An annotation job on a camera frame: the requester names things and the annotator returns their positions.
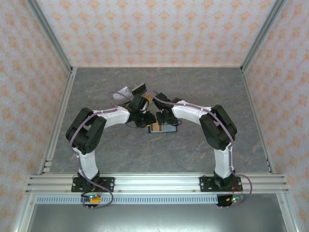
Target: orange floral pattern wall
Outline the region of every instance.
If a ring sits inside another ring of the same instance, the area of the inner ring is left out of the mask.
[[[38,0],[73,66],[240,66],[275,0]]]
[[[309,228],[309,4],[288,0],[245,73],[278,173]]]
[[[0,2],[0,231],[47,148],[67,72],[25,0]]]

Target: gray table surface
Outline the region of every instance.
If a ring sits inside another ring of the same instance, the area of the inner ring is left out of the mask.
[[[214,204],[35,206],[28,232],[286,232],[275,194],[253,194],[239,207]]]
[[[113,108],[109,91],[146,83],[149,90],[201,106],[220,104],[236,127],[236,172],[268,172],[268,165],[239,68],[78,68],[51,172],[77,172],[65,133],[79,111]],[[154,104],[150,109],[155,113]],[[183,120],[176,133],[148,134],[147,129],[116,125],[104,130],[96,148],[100,172],[213,172],[213,149],[201,127]]]

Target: black mounting plate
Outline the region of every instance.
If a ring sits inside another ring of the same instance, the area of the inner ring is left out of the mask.
[[[115,177],[100,177],[98,183],[103,183],[102,186],[107,188],[109,191],[114,192],[114,186],[115,186]],[[92,192],[99,192],[99,188],[96,188]],[[73,178],[72,188],[71,192],[87,192],[89,191],[89,188],[85,188],[85,186],[82,184],[82,181],[79,177]]]
[[[201,192],[232,192],[232,186],[238,187],[241,191],[243,191],[242,184],[239,185],[239,182],[241,183],[241,178],[239,176],[234,176],[229,185],[224,186],[223,189],[219,189],[214,182],[213,176],[204,175],[199,178]]]

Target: patterned wallpaper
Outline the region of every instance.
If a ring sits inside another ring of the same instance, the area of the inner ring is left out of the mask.
[[[278,173],[309,228],[309,4],[288,0],[246,72],[259,122]]]
[[[0,1],[0,38],[0,231],[10,232],[67,73],[25,0]]]
[[[275,0],[38,0],[73,66],[240,66]]]

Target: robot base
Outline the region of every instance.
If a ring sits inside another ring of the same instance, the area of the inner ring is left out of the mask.
[[[77,177],[73,178],[71,192],[106,192],[96,186],[93,186],[89,183],[84,177],[82,177],[79,173]],[[92,178],[92,182],[102,185],[103,187],[107,188],[109,191],[114,191],[115,185],[115,178],[114,177],[100,177],[98,173],[95,177]]]
[[[211,177],[204,175],[199,178],[199,186],[201,192],[232,192],[233,186],[239,188],[241,191],[243,190],[241,178],[233,174],[225,179],[222,179],[216,173]]]

